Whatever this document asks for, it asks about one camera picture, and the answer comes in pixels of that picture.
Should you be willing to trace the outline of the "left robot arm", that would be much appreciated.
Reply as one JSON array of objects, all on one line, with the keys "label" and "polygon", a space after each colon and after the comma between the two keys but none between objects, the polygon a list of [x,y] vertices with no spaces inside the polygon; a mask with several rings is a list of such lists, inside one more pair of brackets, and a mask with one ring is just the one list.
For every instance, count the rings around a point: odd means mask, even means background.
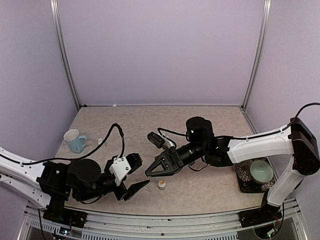
[{"label": "left robot arm", "polygon": [[124,184],[127,175],[141,165],[138,153],[114,156],[101,169],[96,161],[84,157],[69,163],[64,159],[40,162],[0,149],[0,181],[43,211],[45,220],[75,227],[84,226],[87,214],[66,208],[69,198],[91,205],[113,193],[118,201],[128,201],[149,183]]}]

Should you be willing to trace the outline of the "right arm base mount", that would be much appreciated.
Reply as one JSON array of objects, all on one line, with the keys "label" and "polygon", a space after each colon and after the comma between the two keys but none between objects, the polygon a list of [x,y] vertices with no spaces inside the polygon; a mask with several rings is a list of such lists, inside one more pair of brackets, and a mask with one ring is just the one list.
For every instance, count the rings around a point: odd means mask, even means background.
[{"label": "right arm base mount", "polygon": [[281,219],[282,213],[279,206],[275,207],[267,204],[259,208],[240,211],[238,216],[241,227],[246,228]]}]

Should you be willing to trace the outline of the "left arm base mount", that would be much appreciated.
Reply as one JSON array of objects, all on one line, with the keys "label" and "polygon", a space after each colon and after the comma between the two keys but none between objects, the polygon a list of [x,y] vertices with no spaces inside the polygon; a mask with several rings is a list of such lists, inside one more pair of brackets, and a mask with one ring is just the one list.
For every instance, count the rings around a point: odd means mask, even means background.
[{"label": "left arm base mount", "polygon": [[45,210],[43,212],[43,218],[58,224],[83,229],[87,220],[87,213],[63,207]]}]

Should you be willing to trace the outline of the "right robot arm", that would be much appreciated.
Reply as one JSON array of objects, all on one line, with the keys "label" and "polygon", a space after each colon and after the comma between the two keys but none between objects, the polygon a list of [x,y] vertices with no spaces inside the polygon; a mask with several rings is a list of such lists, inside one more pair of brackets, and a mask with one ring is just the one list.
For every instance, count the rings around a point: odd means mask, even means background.
[{"label": "right robot arm", "polygon": [[263,197],[256,218],[266,222],[287,196],[306,177],[320,169],[316,137],[298,118],[278,129],[244,137],[215,136],[212,123],[196,116],[186,121],[188,144],[174,146],[154,158],[147,168],[147,177],[166,177],[178,173],[184,166],[203,158],[214,167],[229,167],[243,161],[275,155],[290,155],[285,171]]}]

